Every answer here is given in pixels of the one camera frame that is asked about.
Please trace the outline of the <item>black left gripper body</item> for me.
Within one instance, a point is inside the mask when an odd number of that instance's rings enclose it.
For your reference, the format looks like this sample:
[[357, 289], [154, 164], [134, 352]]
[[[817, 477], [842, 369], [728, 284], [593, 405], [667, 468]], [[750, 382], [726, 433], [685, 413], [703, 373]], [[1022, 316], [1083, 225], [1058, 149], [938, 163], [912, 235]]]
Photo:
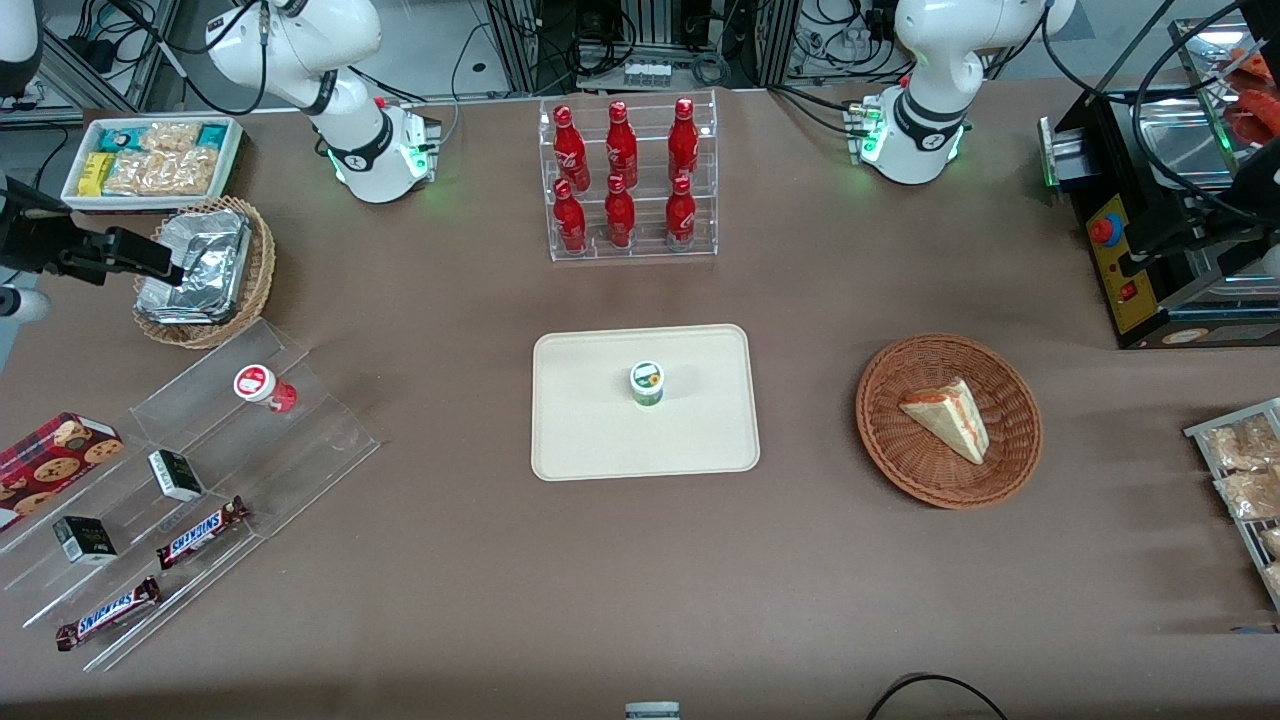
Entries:
[[1239, 168], [1231, 184], [1216, 196], [1215, 240], [1239, 243], [1268, 238], [1279, 223], [1279, 141], [1271, 140]]

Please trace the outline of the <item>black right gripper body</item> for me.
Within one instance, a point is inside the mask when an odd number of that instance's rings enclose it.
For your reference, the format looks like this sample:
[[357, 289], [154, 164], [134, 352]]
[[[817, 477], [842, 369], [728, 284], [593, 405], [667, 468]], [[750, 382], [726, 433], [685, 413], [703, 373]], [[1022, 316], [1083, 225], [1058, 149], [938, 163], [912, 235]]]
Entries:
[[40, 273], [76, 242], [70, 210], [58, 200], [10, 176], [3, 176], [1, 196], [3, 266]]

